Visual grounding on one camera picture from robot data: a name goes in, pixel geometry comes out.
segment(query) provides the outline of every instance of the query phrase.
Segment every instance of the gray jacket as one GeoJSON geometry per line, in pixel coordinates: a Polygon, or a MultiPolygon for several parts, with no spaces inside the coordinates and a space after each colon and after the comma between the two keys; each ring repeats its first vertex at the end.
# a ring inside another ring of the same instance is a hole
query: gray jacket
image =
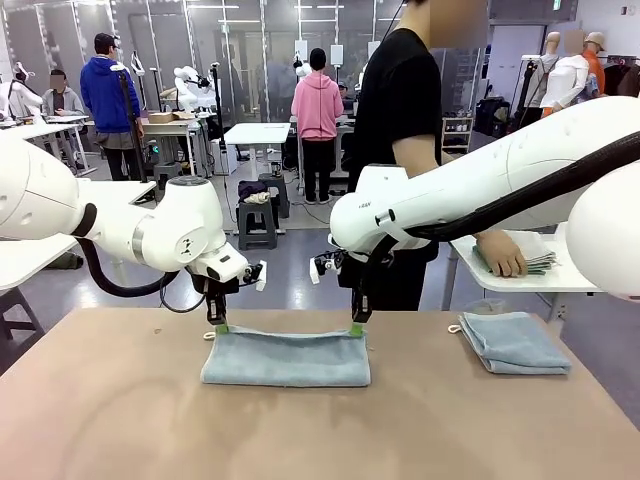
{"type": "MultiPolygon", "coordinates": [[[[64,111],[67,115],[84,115],[84,106],[76,92],[67,87],[62,96],[64,97],[64,111]]],[[[53,89],[51,88],[42,96],[42,113],[48,117],[56,114],[53,110],[53,89]]]]}

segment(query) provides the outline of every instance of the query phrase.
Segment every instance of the orange jacket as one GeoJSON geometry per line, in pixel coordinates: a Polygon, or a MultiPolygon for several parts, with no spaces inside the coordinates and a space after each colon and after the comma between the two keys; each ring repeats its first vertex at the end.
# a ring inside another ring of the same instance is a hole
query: orange jacket
{"type": "Polygon", "coordinates": [[[598,90],[603,94],[605,87],[604,67],[600,63],[600,60],[598,60],[597,55],[591,50],[585,50],[582,53],[582,56],[586,58],[587,62],[589,62],[589,73],[595,74],[596,79],[598,80],[598,90]]]}

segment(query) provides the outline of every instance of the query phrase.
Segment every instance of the brown table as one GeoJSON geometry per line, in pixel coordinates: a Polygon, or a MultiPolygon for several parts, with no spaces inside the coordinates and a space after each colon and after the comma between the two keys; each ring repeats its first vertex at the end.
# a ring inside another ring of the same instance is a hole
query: brown table
{"type": "MultiPolygon", "coordinates": [[[[637,479],[640,434],[585,367],[494,376],[451,313],[377,313],[373,384],[202,385],[204,312],[77,310],[0,378],[3,480],[637,479]]],[[[270,331],[348,314],[231,311],[270,331]]]]}

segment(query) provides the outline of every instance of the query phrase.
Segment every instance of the gray-blue cloth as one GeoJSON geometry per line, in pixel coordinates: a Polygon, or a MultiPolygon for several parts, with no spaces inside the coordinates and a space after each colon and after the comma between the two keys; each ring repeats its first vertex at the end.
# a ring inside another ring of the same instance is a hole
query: gray-blue cloth
{"type": "Polygon", "coordinates": [[[366,387],[366,338],[346,331],[319,335],[262,333],[229,327],[216,335],[203,383],[271,387],[366,387]]]}
{"type": "Polygon", "coordinates": [[[567,375],[571,362],[547,332],[526,313],[465,313],[460,326],[482,363],[492,373],[567,375]]]}

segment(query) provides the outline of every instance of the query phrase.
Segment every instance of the stool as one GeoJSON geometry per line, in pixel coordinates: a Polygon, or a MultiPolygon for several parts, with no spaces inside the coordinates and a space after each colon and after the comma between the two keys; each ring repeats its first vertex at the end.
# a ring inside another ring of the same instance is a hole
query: stool
{"type": "Polygon", "coordinates": [[[182,166],[178,162],[153,166],[153,179],[156,181],[156,201],[164,197],[164,187],[169,180],[182,173],[182,166]]]}
{"type": "Polygon", "coordinates": [[[271,200],[262,204],[240,202],[238,208],[238,230],[240,234],[238,239],[240,250],[248,250],[250,243],[266,243],[269,249],[276,248],[278,246],[278,232],[273,221],[271,200]],[[264,227],[265,233],[251,233],[249,231],[248,217],[251,214],[256,216],[256,222],[258,221],[258,215],[262,217],[263,225],[261,227],[264,227]]]}
{"type": "Polygon", "coordinates": [[[281,218],[289,218],[289,195],[287,194],[287,184],[284,176],[274,177],[270,173],[261,173],[258,180],[264,183],[267,188],[275,188],[278,190],[278,213],[281,218]]]}
{"type": "Polygon", "coordinates": [[[24,298],[22,292],[18,288],[12,288],[0,295],[0,330],[4,333],[7,340],[13,340],[13,334],[11,330],[30,330],[44,334],[44,330],[38,322],[36,314],[33,313],[27,299],[24,298]],[[31,319],[31,323],[28,322],[10,322],[4,319],[4,314],[16,305],[20,305],[27,315],[31,319]]]}

